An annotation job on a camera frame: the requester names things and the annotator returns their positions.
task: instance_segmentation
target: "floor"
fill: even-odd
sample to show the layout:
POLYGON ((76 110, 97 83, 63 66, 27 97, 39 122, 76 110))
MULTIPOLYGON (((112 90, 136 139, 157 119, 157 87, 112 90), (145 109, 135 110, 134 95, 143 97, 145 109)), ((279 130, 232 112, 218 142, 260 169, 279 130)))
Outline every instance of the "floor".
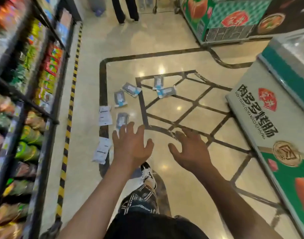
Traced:
MULTIPOLYGON (((146 126, 145 140, 152 138, 155 143, 148 162, 158 184, 162 185, 158 186, 161 189, 158 193, 162 197, 159 202, 165 208, 164 213, 188 218, 210 239, 232 238, 209 194, 168 151, 169 142, 179 145, 172 132, 188 127, 201 134, 209 146, 214 166, 249 205, 284 239, 300 238, 225 100, 225 95, 248 69, 249 62, 255 60, 268 41, 218 46, 204 51, 198 49, 183 17, 169 12, 169 7, 160 9, 156 15, 151 14, 152 10, 145 10, 138 24, 127 22, 125 26, 117 24, 111 7, 108 2, 107 11, 100 18, 87 13, 83 22, 63 224, 71 219, 104 174, 105 167, 99 168, 91 161, 98 145, 99 105, 112 105, 113 93, 129 82, 142 87, 142 92, 137 98, 126 95, 128 105, 113 108, 112 118, 115 120, 118 112, 127 112, 136 127, 146 126), (158 99, 156 92, 151 90, 155 75, 164 76, 165 87, 176 85, 177 95, 158 99)), ((55 219, 79 26, 75 28, 66 73, 41 232, 55 219)), ((109 126, 109 136, 113 129, 113 125, 109 126)), ((112 160, 113 148, 109 162, 112 160)), ((140 178, 130 179, 118 205, 140 183, 140 178)))

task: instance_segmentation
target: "shoe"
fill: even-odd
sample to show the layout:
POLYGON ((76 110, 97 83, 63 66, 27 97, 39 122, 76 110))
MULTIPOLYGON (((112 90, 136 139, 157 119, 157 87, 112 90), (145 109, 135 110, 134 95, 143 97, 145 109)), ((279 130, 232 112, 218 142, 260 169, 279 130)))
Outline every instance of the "shoe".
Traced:
POLYGON ((145 182, 147 180, 152 185, 152 188, 156 189, 156 181, 154 179, 153 172, 152 172, 150 165, 147 162, 144 162, 141 165, 140 169, 142 172, 143 182, 145 182))

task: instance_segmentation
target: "glossy tile floor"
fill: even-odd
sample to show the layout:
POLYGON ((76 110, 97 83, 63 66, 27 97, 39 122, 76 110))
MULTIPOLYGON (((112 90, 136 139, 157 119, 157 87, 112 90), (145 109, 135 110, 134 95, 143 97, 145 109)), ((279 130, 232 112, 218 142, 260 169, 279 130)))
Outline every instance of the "glossy tile floor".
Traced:
MULTIPOLYGON (((98 110, 102 99, 99 94, 100 62, 110 57, 198 47, 180 15, 174 15, 173 12, 153 15, 146 11, 146 14, 141 14, 138 24, 119 26, 111 3, 108 2, 107 7, 108 10, 101 18, 88 13, 83 25, 62 208, 64 225, 102 179, 98 164, 91 162, 99 137, 98 110)), ((78 31, 76 27, 60 107, 60 125, 51 160, 41 232, 52 225, 55 217, 78 31)), ((267 43, 234 44, 214 47, 213 50, 227 64, 246 63, 254 61, 267 43)), ((169 142, 179 146, 172 132, 188 127, 201 134, 209 145, 212 163, 226 180, 231 181, 247 203, 284 239, 300 238, 256 158, 251 155, 250 147, 226 104, 225 95, 246 70, 225 68, 208 51, 169 53, 158 57, 151 55, 147 58, 137 56, 130 60, 109 62, 106 64, 107 101, 113 105, 113 93, 126 82, 142 87, 142 93, 137 98, 126 94, 128 105, 125 108, 113 108, 112 118, 115 120, 118 112, 127 112, 136 127, 146 125, 145 140, 152 138, 155 143, 148 162, 165 185, 172 216, 188 218, 210 239, 232 238, 209 194, 191 173, 173 160, 168 151, 169 142), (165 87, 176 84, 177 95, 158 99, 156 92, 151 90, 154 75, 165 76, 165 87)), ((113 125, 109 126, 110 136, 113 129, 113 125)), ((113 148, 110 151, 110 162, 112 160, 113 148)), ((141 182, 140 178, 129 180, 118 205, 141 182)))

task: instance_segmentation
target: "hand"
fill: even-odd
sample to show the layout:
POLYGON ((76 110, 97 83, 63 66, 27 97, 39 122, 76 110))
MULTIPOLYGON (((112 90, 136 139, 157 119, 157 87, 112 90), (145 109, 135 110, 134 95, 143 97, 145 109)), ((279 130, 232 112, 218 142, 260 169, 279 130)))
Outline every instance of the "hand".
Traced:
POLYGON ((182 132, 175 133, 177 139, 182 144, 182 152, 180 153, 174 144, 169 143, 169 150, 176 162, 184 169, 195 173, 197 169, 208 169, 212 167, 210 154, 206 144, 202 141, 201 136, 197 133, 183 128, 182 132))
POLYGON ((144 125, 138 127, 136 133, 133 131, 134 122, 123 125, 119 131, 113 131, 112 140, 114 144, 114 158, 112 163, 121 164, 124 168, 134 171, 140 167, 152 154, 154 143, 149 139, 144 147, 144 125))

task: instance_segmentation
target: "hazard stripe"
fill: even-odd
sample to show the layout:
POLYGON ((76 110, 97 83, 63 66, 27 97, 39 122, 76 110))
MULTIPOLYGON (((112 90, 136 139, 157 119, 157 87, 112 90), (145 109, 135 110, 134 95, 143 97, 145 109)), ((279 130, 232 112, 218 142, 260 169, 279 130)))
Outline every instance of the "hazard stripe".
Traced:
POLYGON ((83 26, 81 24, 80 29, 79 29, 77 52, 76 52, 75 59, 74 59, 74 73, 73 73, 71 92, 70 92, 70 102, 69 102, 69 112, 68 112, 67 130, 66 130, 66 138, 65 138, 65 147, 63 149, 63 158, 62 158, 62 165, 61 165, 60 186, 59 186, 59 191, 58 191, 56 219, 60 219, 62 216, 63 198, 65 196, 65 182, 66 182, 67 163, 68 163, 68 151, 69 151, 70 133, 71 133, 71 126, 72 126, 74 92, 75 92, 75 86, 77 83, 82 28, 83 28, 83 26))

